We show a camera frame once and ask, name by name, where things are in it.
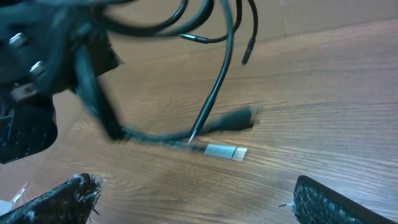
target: wood grain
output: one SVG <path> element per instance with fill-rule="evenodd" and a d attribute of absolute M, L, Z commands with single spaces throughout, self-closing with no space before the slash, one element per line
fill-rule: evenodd
<path fill-rule="evenodd" d="M 234 51 L 210 119 L 260 104 L 261 122 L 203 139 L 248 147 L 244 162 L 110 143 L 84 114 L 35 181 L 105 174 L 98 223 L 295 223 L 278 205 L 308 175 L 398 222 L 398 20 L 259 42 L 244 67 L 243 52 Z M 223 54 L 124 64 L 101 79 L 126 124 L 187 129 Z"/>

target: metal bolt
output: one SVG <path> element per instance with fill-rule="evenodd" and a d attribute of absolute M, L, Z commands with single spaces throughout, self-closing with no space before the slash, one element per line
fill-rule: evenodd
<path fill-rule="evenodd" d="M 14 37 L 11 37 L 9 44 L 15 47 L 23 47 L 27 43 L 28 38 L 23 33 L 18 33 Z"/>
<path fill-rule="evenodd" d="M 30 73 L 37 77 L 44 73 L 44 69 L 44 62 L 38 61 L 35 65 L 32 66 L 32 68 L 30 68 Z"/>

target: wall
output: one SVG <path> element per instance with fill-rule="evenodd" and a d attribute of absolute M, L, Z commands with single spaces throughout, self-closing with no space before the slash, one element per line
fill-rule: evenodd
<path fill-rule="evenodd" d="M 199 9 L 202 0 L 191 0 L 181 24 Z M 234 0 L 230 1 L 235 12 Z M 115 7 L 111 14 L 135 24 L 155 24 L 170 17 L 180 0 L 145 0 Z M 257 41 L 286 35 L 333 29 L 338 27 L 398 17 L 396 0 L 257 0 L 259 33 Z M 243 0 L 243 21 L 235 35 L 236 45 L 246 45 L 252 32 L 249 4 Z M 218 37 L 226 32 L 224 14 L 219 1 L 206 24 L 194 32 L 205 37 Z M 111 34 L 114 48 L 125 63 L 169 57 L 224 47 L 225 43 L 198 44 L 179 38 L 142 40 Z"/>

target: metal connector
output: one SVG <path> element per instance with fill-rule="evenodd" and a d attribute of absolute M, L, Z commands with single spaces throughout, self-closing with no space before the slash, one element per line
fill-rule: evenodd
<path fill-rule="evenodd" d="M 209 144 L 205 150 L 205 155 L 242 161 L 247 150 L 247 148 L 243 147 Z"/>

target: robotic arm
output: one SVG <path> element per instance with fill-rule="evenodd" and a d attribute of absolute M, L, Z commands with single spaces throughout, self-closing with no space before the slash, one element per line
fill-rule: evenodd
<path fill-rule="evenodd" d="M 235 25 L 228 0 L 220 0 L 228 33 L 217 39 L 189 34 L 210 17 L 213 0 L 204 0 L 190 21 L 170 31 L 164 29 L 181 18 L 188 0 L 182 0 L 171 18 L 155 26 L 130 26 L 106 15 L 108 5 L 133 1 L 10 0 L 0 3 L 1 163 L 38 153 L 53 144 L 57 138 L 57 125 L 52 95 L 65 90 L 71 90 L 81 98 L 113 141 L 136 139 L 227 159 L 241 160 L 244 157 L 244 148 L 192 143 L 201 134 L 239 131 L 254 125 L 255 111 L 243 108 L 205 126 L 231 61 L 233 34 L 242 17 L 242 0 L 236 0 L 238 13 Z M 253 0 L 248 1 L 254 16 L 254 31 L 243 64 L 248 61 L 257 34 L 256 5 Z M 118 66 L 107 30 L 140 38 L 180 36 L 203 44 L 227 40 L 220 74 L 191 130 L 148 135 L 120 124 L 96 79 Z"/>

